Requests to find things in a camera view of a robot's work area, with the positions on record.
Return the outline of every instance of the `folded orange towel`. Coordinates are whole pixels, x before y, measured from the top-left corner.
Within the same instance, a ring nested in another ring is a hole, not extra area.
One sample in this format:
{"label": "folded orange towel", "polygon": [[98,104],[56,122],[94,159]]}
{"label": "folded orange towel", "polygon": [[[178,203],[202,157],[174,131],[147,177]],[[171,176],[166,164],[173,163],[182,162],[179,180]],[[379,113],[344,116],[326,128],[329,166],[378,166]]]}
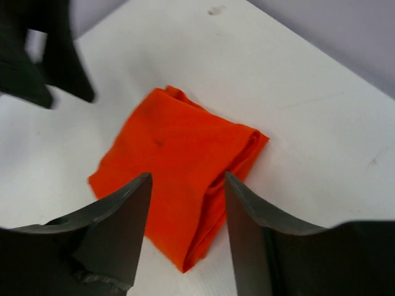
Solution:
{"label": "folded orange towel", "polygon": [[225,172],[243,180],[267,141],[256,129],[212,115],[179,89],[155,89],[89,183],[100,199],[151,172],[145,235],[185,272],[205,257],[225,221]]}

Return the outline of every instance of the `white surface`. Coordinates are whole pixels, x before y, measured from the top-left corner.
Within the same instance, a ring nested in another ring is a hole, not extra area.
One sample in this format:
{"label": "white surface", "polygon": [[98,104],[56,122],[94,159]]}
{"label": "white surface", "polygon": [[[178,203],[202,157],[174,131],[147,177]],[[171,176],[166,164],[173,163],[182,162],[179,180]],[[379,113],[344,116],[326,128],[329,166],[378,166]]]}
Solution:
{"label": "white surface", "polygon": [[[209,15],[213,6],[225,6]],[[247,184],[311,223],[395,217],[395,102],[243,0],[133,0],[79,40],[99,93],[42,110],[0,98],[0,224],[45,223],[93,196],[122,123],[172,84],[271,142]],[[236,295],[226,229],[180,274],[144,241],[130,295]]]}

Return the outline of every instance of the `white table surface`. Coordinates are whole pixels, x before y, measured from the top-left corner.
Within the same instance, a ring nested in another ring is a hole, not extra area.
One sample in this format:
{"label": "white table surface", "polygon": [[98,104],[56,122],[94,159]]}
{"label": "white table surface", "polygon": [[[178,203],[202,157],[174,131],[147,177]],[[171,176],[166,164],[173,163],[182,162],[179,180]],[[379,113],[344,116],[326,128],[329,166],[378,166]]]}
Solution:
{"label": "white table surface", "polygon": [[[78,45],[96,104],[58,90],[52,111],[0,97],[1,226],[93,202],[87,177],[166,84],[271,137],[247,185],[278,207],[322,226],[395,217],[395,102],[247,1],[128,1]],[[236,295],[226,228],[186,274],[144,240],[130,295]]]}

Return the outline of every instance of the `gray wall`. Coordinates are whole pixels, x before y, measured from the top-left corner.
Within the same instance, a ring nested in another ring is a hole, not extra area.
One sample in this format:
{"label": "gray wall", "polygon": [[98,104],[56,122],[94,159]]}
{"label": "gray wall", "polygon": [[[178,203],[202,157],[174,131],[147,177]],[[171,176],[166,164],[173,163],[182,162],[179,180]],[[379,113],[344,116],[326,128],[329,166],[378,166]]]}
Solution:
{"label": "gray wall", "polygon": [[394,0],[249,0],[395,97]]}
{"label": "gray wall", "polygon": [[[75,38],[94,27],[127,0],[71,0],[70,25]],[[46,35],[30,31],[25,48],[34,61],[41,60]]]}
{"label": "gray wall", "polygon": [[126,0],[72,0],[73,33],[80,36]]}

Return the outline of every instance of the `orange cloth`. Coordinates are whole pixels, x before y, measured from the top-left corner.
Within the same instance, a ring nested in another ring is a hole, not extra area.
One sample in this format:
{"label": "orange cloth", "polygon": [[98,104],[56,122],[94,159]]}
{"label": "orange cloth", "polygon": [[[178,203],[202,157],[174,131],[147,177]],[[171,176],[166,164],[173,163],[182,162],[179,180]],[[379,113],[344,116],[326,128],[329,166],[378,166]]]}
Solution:
{"label": "orange cloth", "polygon": [[225,172],[243,180],[267,141],[256,129],[212,115],[179,89],[155,89],[89,183],[100,199],[151,172],[145,235],[185,272],[205,257],[225,221]]}

